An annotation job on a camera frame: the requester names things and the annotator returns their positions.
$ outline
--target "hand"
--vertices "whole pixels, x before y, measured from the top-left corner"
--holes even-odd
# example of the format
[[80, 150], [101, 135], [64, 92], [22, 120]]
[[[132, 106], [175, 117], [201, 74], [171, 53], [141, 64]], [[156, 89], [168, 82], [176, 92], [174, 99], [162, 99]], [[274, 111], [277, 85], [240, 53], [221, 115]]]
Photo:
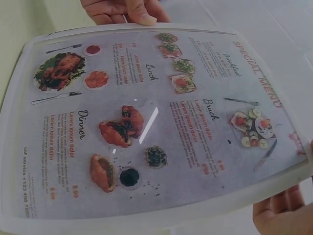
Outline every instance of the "hand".
[[313, 204], [305, 206], [296, 185], [254, 204], [253, 222], [262, 235], [312, 235]]
[[125, 23], [122, 15], [142, 25], [170, 22], [158, 0], [81, 0], [81, 3], [96, 24]]

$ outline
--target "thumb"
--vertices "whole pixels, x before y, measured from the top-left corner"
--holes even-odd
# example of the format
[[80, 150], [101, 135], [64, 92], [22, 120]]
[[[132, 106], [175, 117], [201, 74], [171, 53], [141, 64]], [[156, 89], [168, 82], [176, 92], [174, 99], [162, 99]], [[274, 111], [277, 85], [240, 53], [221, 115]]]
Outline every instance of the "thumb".
[[128, 16], [136, 23], [151, 26], [157, 19], [150, 16], [144, 5], [144, 0], [126, 0]]

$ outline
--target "printed menu page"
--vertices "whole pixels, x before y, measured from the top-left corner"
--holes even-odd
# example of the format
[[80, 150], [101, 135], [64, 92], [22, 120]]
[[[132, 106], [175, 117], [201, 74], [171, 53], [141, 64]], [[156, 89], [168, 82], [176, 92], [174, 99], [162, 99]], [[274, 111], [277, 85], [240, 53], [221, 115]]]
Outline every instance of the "printed menu page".
[[235, 34], [79, 36], [34, 53], [19, 123], [18, 217], [177, 207], [307, 161]]

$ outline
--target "fingernail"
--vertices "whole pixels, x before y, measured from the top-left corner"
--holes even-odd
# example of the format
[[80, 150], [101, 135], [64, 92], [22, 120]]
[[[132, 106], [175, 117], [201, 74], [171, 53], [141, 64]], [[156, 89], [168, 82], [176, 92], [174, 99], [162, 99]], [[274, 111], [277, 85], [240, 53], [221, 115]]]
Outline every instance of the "fingernail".
[[157, 19], [153, 16], [150, 16], [147, 13], [141, 15], [141, 24], [143, 25], [154, 25], [157, 22]]

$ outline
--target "fork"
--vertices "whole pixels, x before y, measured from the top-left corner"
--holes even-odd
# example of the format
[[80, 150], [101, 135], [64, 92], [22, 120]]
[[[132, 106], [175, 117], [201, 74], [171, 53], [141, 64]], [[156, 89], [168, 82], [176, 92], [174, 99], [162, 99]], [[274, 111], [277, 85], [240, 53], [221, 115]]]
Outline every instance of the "fork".
[[260, 106], [260, 103], [259, 102], [249, 102], [249, 101], [244, 101], [244, 100], [240, 100], [240, 99], [231, 99], [231, 98], [225, 98], [225, 100], [230, 100], [230, 101], [235, 101], [235, 102], [240, 102], [240, 103], [247, 103], [247, 104], [250, 104], [252, 106]]
[[78, 48], [78, 47], [81, 47], [82, 44], [77, 44], [77, 45], [73, 45], [73, 46], [70, 46], [70, 47], [65, 47], [65, 48], [61, 48], [61, 49], [57, 49], [57, 50], [50, 50], [50, 51], [47, 51], [46, 54], [49, 54], [49, 53], [52, 53], [52, 52], [55, 52], [55, 51], [58, 51], [58, 50], [64, 50], [64, 49], [67, 49], [67, 48]]

